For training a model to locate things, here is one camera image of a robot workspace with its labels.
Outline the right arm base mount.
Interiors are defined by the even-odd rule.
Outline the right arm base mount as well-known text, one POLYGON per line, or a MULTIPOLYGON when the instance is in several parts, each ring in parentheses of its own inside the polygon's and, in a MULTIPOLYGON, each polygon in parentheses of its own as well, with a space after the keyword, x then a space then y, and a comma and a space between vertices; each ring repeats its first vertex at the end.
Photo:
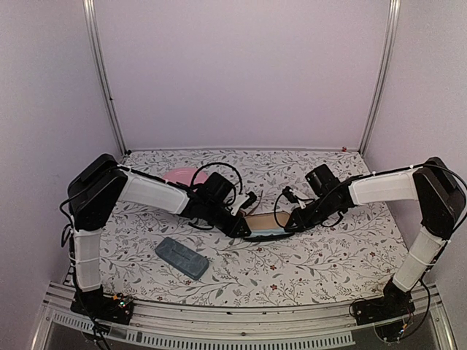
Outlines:
POLYGON ((413 325, 415 305, 412 291, 402 292, 393 280, 389 280, 383 289, 383 296, 372 299, 358 298, 351 302, 348 313, 357 325, 373 324, 398 318, 397 322, 382 324, 374 328, 378 339, 384 343, 399 343, 414 335, 425 323, 431 308, 431 292, 426 283, 420 279, 420 285, 427 293, 425 312, 416 326, 413 325))

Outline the grey case green lining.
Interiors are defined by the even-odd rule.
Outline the grey case green lining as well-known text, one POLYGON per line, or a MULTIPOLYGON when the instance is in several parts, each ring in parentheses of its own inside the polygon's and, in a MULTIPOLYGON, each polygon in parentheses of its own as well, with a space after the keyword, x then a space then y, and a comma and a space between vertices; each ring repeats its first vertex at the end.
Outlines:
POLYGON ((199 280, 209 267, 209 260, 187 246, 166 237, 155 248, 156 255, 180 273, 199 280))

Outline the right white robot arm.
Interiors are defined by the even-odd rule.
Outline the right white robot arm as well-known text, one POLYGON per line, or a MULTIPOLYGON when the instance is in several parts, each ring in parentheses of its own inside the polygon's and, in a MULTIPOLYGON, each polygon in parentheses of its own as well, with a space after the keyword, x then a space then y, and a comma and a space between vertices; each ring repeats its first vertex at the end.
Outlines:
POLYGON ((420 230, 405 260, 388 282, 394 290, 377 303, 377 311, 384 318, 392 318, 404 308, 404 294, 421 281, 466 221, 466 181, 440 157, 344 180, 322 164, 313 168, 305 179, 315 195, 313 199, 302 198, 290 188, 282 192, 298 204, 285 224, 288 233, 311 230, 334 214, 342 216, 350 209, 373 203, 384 203, 390 208, 411 203, 419 209, 420 230))

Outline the pink plate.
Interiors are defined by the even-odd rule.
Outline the pink plate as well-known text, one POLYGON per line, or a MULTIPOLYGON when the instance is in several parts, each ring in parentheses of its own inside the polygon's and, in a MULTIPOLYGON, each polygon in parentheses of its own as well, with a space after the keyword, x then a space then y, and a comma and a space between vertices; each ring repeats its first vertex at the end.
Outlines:
POLYGON ((193 175, 197 172, 197 168, 194 167, 180 167, 174 168, 163 175, 163 179, 168 182, 182 183, 189 185, 193 178, 193 175))

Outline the black glasses case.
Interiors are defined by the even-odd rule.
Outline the black glasses case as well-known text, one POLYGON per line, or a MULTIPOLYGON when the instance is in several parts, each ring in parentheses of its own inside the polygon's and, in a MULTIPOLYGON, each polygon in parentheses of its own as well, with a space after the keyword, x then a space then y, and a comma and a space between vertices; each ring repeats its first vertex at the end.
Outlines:
MULTIPOLYGON (((255 214, 245 217, 247 224, 250 228, 250 231, 253 230, 268 230, 268 229, 283 229, 282 226, 285 225, 289 219, 290 215, 287 212, 280 212, 276 216, 273 213, 266 214, 255 214)), ((267 242, 267 241, 278 241, 281 239, 289 238, 293 236, 294 233, 286 232, 286 234, 281 236, 260 236, 260 237, 245 237, 245 241, 251 242, 267 242)))

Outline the right aluminium frame post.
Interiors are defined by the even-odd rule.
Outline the right aluminium frame post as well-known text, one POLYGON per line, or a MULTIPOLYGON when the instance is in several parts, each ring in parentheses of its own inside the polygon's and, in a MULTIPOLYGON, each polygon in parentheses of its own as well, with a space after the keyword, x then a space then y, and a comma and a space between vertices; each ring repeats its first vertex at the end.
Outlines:
POLYGON ((390 0, 387 14, 387 24, 385 29, 385 37, 382 47, 382 56, 379 63, 377 80, 374 88, 374 93, 371 98, 371 103, 368 111, 368 117, 363 130, 363 135, 360 140, 358 152, 364 158, 368 152, 371 137, 377 123, 379 108, 382 103, 382 98, 385 90, 387 75, 390 70, 393 48, 396 41, 398 31, 398 19, 400 15, 401 1, 390 0))

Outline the left aluminium frame post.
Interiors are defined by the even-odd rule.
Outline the left aluminium frame post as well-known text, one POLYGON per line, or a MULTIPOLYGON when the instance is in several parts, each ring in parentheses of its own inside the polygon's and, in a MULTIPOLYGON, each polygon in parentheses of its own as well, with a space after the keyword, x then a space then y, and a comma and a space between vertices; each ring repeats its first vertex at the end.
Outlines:
POLYGON ((117 118, 114 98, 110 88, 107 70, 104 62, 103 50, 101 47, 101 40, 99 37, 99 28, 96 17, 95 1, 84 0, 82 2, 85 16, 85 24, 88 31, 88 38, 90 42, 90 49, 93 55, 94 63, 96 66, 96 73, 100 84, 101 92, 104 99, 105 109, 109 119, 109 124, 114 136, 118 151, 121 155, 125 155, 128 151, 120 122, 117 118))

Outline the front aluminium rail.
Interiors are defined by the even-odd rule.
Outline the front aluminium rail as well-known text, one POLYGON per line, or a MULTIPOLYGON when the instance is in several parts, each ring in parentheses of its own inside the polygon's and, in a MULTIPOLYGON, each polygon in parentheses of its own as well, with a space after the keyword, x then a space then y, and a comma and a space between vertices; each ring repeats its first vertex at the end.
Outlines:
POLYGON ((130 324, 92 322, 71 311, 74 291, 52 283, 33 349, 456 349, 435 285, 413 290, 411 315, 358 324, 354 305, 228 308, 136 301, 130 324))

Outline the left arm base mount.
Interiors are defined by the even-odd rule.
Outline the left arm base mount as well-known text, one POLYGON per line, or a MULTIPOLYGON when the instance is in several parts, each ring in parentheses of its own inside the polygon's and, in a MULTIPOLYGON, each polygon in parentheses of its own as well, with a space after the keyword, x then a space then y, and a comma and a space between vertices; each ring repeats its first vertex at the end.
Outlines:
POLYGON ((103 287, 90 292, 76 287, 70 310, 92 320, 129 325, 134 312, 134 298, 123 293, 105 295, 103 287))

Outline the aluminium frame post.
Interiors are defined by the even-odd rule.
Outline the aluminium frame post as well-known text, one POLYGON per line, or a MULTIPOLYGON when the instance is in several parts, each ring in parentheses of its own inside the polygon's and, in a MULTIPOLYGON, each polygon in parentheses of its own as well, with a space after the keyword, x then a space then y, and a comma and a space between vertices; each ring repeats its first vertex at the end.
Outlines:
POLYGON ((104 62, 103 50, 101 47, 101 40, 99 37, 99 28, 96 17, 95 1, 84 0, 82 2, 85 16, 85 24, 88 31, 88 38, 90 42, 90 49, 93 55, 94 63, 96 66, 96 73, 100 84, 101 92, 104 99, 105 109, 109 119, 109 124, 114 136, 118 151, 121 155, 125 155, 128 151, 120 122, 117 118, 114 98, 110 88, 107 70, 104 62))
POLYGON ((364 158, 368 152, 371 137, 377 123, 379 108, 382 103, 382 98, 385 90, 387 75, 390 70, 393 48, 396 41, 398 31, 398 19, 400 15, 401 1, 390 0, 387 14, 387 24, 385 29, 385 37, 382 47, 382 56, 379 63, 377 80, 374 88, 374 93, 371 98, 371 103, 368 111, 368 117, 363 130, 363 135, 360 140, 358 152, 364 158))

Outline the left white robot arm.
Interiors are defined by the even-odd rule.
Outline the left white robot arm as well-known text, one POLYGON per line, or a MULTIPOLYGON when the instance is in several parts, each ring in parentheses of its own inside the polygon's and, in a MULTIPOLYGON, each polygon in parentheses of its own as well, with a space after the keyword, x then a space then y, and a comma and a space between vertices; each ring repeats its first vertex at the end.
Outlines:
POLYGON ((251 234, 242 209, 257 200, 245 192, 242 183, 233 184, 214 172, 198 183, 171 182, 119 164, 109 154, 100 155, 68 186, 68 198, 60 210, 69 219, 71 257, 75 286, 83 292, 80 304, 92 316, 108 311, 108 300, 101 288, 100 235, 119 201, 161 209, 189 219, 191 226, 201 220, 206 229, 217 228, 230 238, 251 234))

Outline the brown sunglasses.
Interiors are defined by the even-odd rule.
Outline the brown sunglasses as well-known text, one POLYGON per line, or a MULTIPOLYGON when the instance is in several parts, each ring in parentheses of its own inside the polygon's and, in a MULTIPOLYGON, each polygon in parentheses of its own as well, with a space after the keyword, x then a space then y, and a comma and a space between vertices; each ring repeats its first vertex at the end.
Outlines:
POLYGON ((260 206, 261 201, 263 198, 263 190, 261 190, 259 197, 257 198, 256 204, 250 209, 250 211, 247 213, 246 216, 253 215, 256 211, 256 209, 260 206))

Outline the light blue cloth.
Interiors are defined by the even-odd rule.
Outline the light blue cloth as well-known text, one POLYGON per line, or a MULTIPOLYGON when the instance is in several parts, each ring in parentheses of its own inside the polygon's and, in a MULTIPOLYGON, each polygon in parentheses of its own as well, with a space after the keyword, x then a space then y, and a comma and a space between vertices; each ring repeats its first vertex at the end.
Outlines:
POLYGON ((251 232, 251 237, 260 237, 260 236, 281 236, 286 234, 283 229, 268 229, 268 230, 253 230, 251 232))

